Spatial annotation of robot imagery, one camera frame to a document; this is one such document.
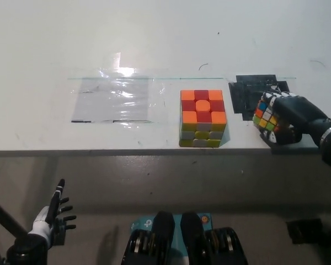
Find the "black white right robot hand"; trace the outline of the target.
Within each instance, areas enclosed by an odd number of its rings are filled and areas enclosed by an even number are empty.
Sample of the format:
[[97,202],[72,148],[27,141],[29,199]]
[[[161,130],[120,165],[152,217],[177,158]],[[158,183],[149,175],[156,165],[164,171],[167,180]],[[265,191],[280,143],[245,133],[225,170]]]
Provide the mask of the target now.
[[331,132],[331,118],[302,96],[271,89],[265,91],[253,117],[268,145],[289,145],[308,134],[317,146]]

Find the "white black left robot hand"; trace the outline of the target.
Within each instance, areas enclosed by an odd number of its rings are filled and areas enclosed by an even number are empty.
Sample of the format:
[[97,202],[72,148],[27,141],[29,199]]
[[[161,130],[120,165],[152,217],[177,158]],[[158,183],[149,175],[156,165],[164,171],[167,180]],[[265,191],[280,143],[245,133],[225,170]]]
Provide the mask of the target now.
[[75,215],[61,217],[62,213],[73,209],[73,206],[62,206],[69,201],[69,197],[63,198],[65,180],[61,179],[52,195],[49,205],[43,207],[36,216],[32,230],[29,234],[43,237],[48,248],[52,246],[62,246],[65,244],[66,231],[76,228],[74,224],[68,224],[68,221],[75,220]]

